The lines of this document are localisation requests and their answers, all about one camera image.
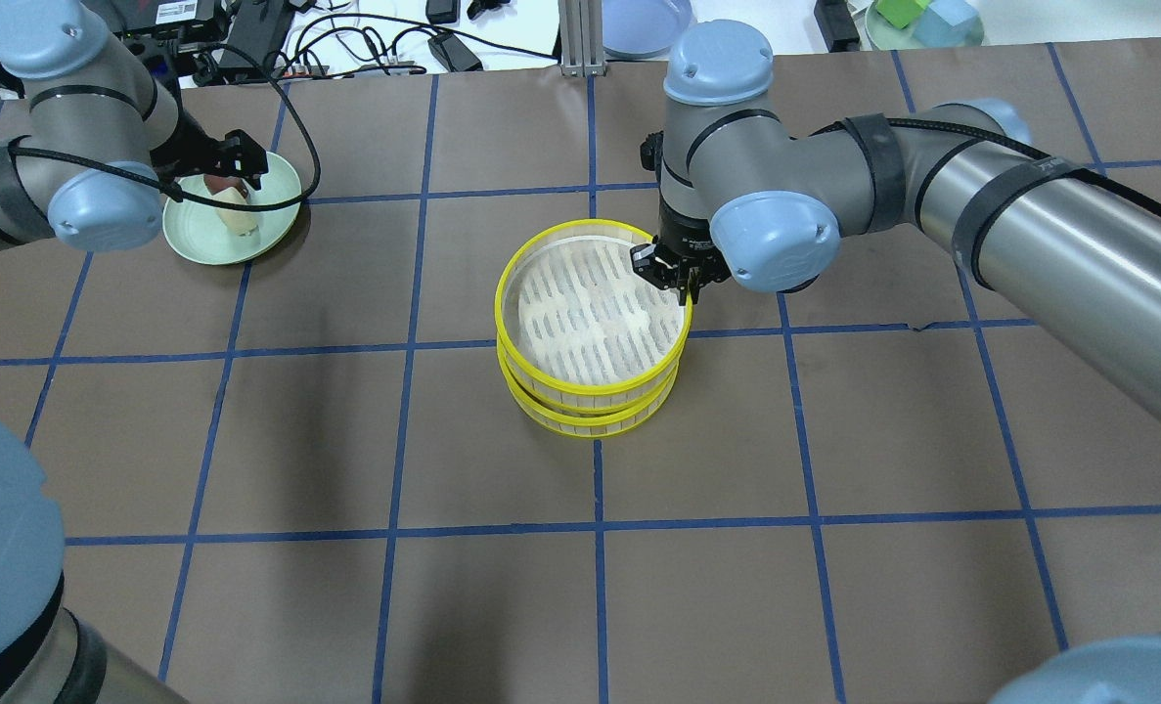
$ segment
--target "metal post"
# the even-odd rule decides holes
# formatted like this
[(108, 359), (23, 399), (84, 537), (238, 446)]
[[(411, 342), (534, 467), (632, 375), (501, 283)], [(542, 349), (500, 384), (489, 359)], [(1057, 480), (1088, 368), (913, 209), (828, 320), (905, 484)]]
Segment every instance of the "metal post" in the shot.
[(558, 36), (562, 37), (563, 76), (606, 74), (601, 0), (558, 0)]

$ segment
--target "green block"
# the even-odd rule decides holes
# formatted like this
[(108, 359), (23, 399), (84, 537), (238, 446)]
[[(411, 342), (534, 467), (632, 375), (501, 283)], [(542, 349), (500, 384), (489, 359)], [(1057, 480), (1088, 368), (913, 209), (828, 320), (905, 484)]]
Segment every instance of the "green block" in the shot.
[(908, 23), (920, 19), (932, 0), (879, 0), (875, 12), (885, 15), (890, 26), (906, 28)]

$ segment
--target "yellow-rimmed basket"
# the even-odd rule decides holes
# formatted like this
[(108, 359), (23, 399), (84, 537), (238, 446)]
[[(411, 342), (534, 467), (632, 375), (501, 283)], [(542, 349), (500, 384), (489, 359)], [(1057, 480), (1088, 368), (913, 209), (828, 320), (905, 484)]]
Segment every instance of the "yellow-rimmed basket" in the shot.
[(692, 303), (679, 307), (630, 271), (629, 245), (650, 239), (615, 220), (572, 220), (506, 264), (493, 304), (499, 364), (514, 400), (543, 426), (614, 436), (665, 400)]

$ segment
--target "plate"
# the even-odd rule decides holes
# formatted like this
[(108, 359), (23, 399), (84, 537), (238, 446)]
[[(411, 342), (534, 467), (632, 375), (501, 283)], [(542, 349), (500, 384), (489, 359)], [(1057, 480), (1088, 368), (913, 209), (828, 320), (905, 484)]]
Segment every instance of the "plate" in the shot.
[[(915, 20), (908, 23), (906, 28), (896, 28), (890, 26), (885, 15), (875, 12), (875, 6), (866, 9), (863, 13), (863, 28), (866, 29), (866, 37), (872, 42), (873, 49), (879, 49), (881, 52), (888, 52), (889, 49), (929, 49), (915, 37), (915, 27), (918, 27), (920, 20)], [(972, 28), (971, 33), (964, 37), (959, 44), (956, 46), (979, 46), (985, 41), (985, 20), (981, 17), (975, 17), (975, 26)]]
[[(210, 196), (201, 175), (179, 179), (181, 188), (194, 195)], [(302, 192), (302, 179), (293, 164), (280, 155), (267, 152), (267, 173), (262, 177), (261, 191), (250, 191), (250, 204), (280, 203)], [(164, 237), (174, 252), (190, 263), (237, 264), (262, 254), (279, 244), (284, 232), (297, 220), (300, 204), (255, 213), (258, 227), (248, 235), (232, 235), (210, 206), (193, 201), (167, 201), (164, 206)]]
[(688, 0), (604, 0), (601, 44), (615, 59), (648, 59), (670, 49), (688, 22)]

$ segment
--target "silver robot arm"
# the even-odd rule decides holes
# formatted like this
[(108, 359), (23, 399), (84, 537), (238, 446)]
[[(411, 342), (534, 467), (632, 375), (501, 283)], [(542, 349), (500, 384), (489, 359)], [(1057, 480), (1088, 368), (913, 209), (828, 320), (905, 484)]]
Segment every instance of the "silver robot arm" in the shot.
[(264, 149), (247, 134), (208, 137), (176, 99), (78, 0), (0, 0), (0, 62), (22, 79), (31, 135), (0, 142), (0, 250), (58, 237), (127, 250), (161, 228), (156, 188), (63, 155), (145, 178), (239, 175), (258, 187)]
[(682, 303), (729, 276), (793, 293), (843, 237), (913, 223), (1161, 421), (1156, 203), (1015, 142), (1027, 127), (998, 100), (792, 139), (771, 81), (771, 48), (740, 22), (701, 23), (675, 46), (665, 129), (642, 146), (661, 228), (630, 254), (640, 275)]

